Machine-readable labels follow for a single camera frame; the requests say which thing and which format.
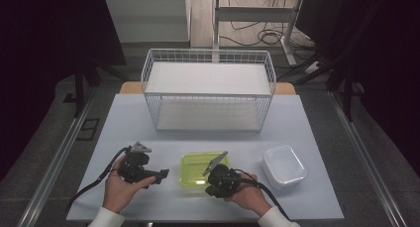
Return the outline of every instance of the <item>white wire basket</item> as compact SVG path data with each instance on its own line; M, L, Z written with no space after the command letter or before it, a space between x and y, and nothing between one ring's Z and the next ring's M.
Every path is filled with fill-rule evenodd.
M156 49L141 82L157 130L259 132L276 80L265 51Z

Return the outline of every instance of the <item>green plastic container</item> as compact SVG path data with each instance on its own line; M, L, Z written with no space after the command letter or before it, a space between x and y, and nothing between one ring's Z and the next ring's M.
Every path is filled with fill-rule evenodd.
M210 153L189 153L181 159L181 179L179 183L183 187L206 187L209 185L207 177L209 174L203 176L210 161L220 156L223 152ZM223 158L220 162L225 166L228 165L228 157Z

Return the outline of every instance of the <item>hand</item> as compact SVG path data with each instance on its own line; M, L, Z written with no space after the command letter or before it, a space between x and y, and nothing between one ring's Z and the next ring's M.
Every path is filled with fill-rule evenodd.
M251 179L244 173L241 173L241 178ZM247 183L241 183L237 192L231 197L224 198L224 200L233 201L244 209L253 210L259 217L262 217L271 209L271 205L265 200L263 192Z
M143 187L153 184L156 180L155 176L148 177L137 183L128 183L121 179L117 173L123 158L120 158L112 166L112 171L108 174L108 179L105 184L105 196L103 207L115 212L120 213L132 200L134 194Z

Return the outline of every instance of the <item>white sleeve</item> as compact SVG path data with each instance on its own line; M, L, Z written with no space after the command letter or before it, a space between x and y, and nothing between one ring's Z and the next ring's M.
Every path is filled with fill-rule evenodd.
M124 220L124 216L101 207L89 227L120 227Z
M288 221L276 206L259 219L259 225L262 227L299 227L297 223Z

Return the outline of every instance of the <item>white mat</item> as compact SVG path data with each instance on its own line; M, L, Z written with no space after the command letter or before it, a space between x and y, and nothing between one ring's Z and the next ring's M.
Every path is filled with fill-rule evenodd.
M255 213L223 199L186 197L180 159L190 152L228 151L231 168L255 173L270 187L262 168L263 151L293 148L308 176L286 191L271 189L291 219L344 218L299 96L274 96L260 133L157 132L143 95L116 95L80 188L94 181L122 148L140 141L151 148L148 170L170 169L160 185L138 192L122 212L142 222L256 221ZM68 220L88 221L102 205L104 181L76 200Z

